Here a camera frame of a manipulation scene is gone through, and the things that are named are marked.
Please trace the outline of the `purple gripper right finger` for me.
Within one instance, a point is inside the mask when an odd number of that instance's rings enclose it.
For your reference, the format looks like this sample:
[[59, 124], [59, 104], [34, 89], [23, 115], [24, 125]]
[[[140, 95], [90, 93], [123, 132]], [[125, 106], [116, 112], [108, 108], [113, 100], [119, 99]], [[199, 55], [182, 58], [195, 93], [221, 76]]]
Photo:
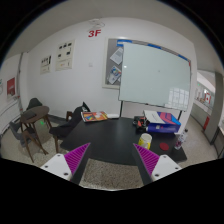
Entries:
[[159, 156], [137, 144], [134, 145], [132, 153], [144, 185], [181, 170], [168, 155]]

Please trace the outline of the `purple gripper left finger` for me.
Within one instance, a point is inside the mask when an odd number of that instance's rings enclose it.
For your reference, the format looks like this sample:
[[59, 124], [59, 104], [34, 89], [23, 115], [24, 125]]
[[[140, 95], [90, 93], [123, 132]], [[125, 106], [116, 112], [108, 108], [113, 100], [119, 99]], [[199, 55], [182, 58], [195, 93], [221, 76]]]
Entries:
[[79, 146], [63, 155], [57, 153], [41, 168], [65, 180], [79, 184], [90, 156], [90, 144]]

